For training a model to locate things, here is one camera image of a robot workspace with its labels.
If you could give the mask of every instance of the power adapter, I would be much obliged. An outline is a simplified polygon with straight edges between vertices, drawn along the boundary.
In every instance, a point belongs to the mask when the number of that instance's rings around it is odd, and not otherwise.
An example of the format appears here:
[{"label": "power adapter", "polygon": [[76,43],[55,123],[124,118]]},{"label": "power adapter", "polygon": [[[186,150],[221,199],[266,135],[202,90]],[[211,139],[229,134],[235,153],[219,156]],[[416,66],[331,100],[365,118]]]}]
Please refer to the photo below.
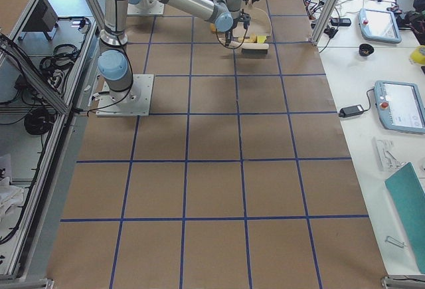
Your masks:
[{"label": "power adapter", "polygon": [[350,118],[363,113],[365,113],[365,109],[359,104],[340,109],[338,116],[340,118]]},{"label": "power adapter", "polygon": [[332,39],[338,32],[338,29],[334,27],[330,27],[329,25],[326,26],[326,29],[324,30],[324,33],[329,36],[330,39]]},{"label": "power adapter", "polygon": [[17,89],[18,91],[22,91],[28,87],[29,87],[29,84],[27,82],[27,79],[22,74],[20,74],[15,81],[14,88]]}]

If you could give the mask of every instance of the brown paper floor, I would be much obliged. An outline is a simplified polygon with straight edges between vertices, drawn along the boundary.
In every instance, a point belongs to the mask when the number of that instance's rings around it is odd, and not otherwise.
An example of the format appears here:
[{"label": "brown paper floor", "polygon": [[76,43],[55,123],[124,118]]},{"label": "brown paper floor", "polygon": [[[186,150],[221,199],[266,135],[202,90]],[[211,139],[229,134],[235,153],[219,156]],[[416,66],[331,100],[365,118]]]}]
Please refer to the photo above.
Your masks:
[{"label": "brown paper floor", "polygon": [[380,288],[384,266],[301,0],[261,0],[265,57],[166,6],[129,18],[147,118],[88,121],[57,288]]}]

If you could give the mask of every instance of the metal base plate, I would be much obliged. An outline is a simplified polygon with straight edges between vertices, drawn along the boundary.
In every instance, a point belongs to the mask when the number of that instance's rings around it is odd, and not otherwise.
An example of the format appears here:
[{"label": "metal base plate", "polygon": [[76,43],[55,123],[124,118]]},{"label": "metal base plate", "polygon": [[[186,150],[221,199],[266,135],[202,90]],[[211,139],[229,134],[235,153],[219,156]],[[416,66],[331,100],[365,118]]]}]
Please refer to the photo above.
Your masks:
[{"label": "metal base plate", "polygon": [[[151,106],[151,96],[153,88],[153,74],[134,74],[133,87],[137,86],[141,90],[141,94],[137,100],[129,103],[114,104],[115,102],[110,96],[101,96],[98,107],[101,110],[97,110],[97,116],[148,116],[149,109]],[[104,83],[102,91],[109,91],[109,86]]]},{"label": "metal base plate", "polygon": [[127,16],[128,17],[144,17],[152,15],[163,15],[164,14],[164,4],[156,2],[152,8],[140,9],[135,5],[128,4]]}]

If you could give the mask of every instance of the white table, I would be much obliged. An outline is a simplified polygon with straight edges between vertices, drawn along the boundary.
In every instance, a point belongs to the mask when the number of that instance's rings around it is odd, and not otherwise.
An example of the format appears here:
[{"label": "white table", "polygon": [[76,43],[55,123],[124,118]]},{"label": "white table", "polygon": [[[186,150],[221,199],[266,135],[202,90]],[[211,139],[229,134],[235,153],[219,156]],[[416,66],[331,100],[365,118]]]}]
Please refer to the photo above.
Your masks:
[{"label": "white table", "polygon": [[[390,7],[391,4],[389,2],[376,2],[376,1],[367,1],[367,0],[353,0],[344,2],[342,5],[342,9],[340,10],[337,7],[339,14],[341,17],[350,18],[351,26],[350,27],[339,27],[339,32],[335,35],[335,37],[329,42],[328,47],[358,47],[361,43],[369,43],[376,47],[384,47],[384,48],[400,48],[400,47],[417,47],[418,41],[416,37],[411,33],[411,31],[401,31],[402,42],[393,45],[390,43],[379,43],[374,41],[365,41],[362,37],[360,28],[359,28],[359,20],[357,18],[358,12],[362,7],[366,9],[372,10],[386,10],[387,7]],[[332,14],[334,17],[338,17],[336,11]],[[327,35],[322,35],[319,40],[319,47],[323,47],[328,42],[329,38]]]},{"label": "white table", "polygon": [[[365,6],[371,9],[382,9],[388,5],[369,2],[366,2]],[[363,2],[356,0],[346,5],[346,11],[356,11],[361,8]],[[337,109],[356,104],[366,108],[366,91],[374,86],[376,80],[415,83],[421,96],[425,98],[425,75],[419,65],[409,60],[410,53],[418,46],[413,33],[403,32],[403,41],[399,45],[366,41],[361,36],[358,21],[353,20],[355,16],[344,15],[350,17],[355,24],[346,29],[341,27],[337,36],[320,54]],[[323,46],[325,42],[327,36],[323,35],[319,45]],[[361,43],[372,44],[375,53],[367,58],[359,56],[358,46]],[[400,248],[385,241],[387,236],[390,236],[409,246],[402,223],[384,184],[392,172],[380,168],[374,139],[393,141],[394,156],[399,161],[411,162],[416,174],[425,177],[425,171],[420,168],[425,163],[425,136],[384,129],[379,121],[372,93],[370,97],[370,111],[354,118],[341,119],[341,124],[386,271],[389,275],[420,274],[409,247]]]}]

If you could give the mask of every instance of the teal folder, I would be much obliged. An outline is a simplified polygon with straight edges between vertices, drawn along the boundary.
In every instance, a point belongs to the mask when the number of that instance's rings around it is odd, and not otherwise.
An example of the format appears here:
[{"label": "teal folder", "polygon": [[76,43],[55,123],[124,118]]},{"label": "teal folder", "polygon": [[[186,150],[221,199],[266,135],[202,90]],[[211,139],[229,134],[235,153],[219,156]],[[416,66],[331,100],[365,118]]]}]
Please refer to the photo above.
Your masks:
[{"label": "teal folder", "polygon": [[385,181],[421,274],[425,274],[425,194],[411,163]]}]

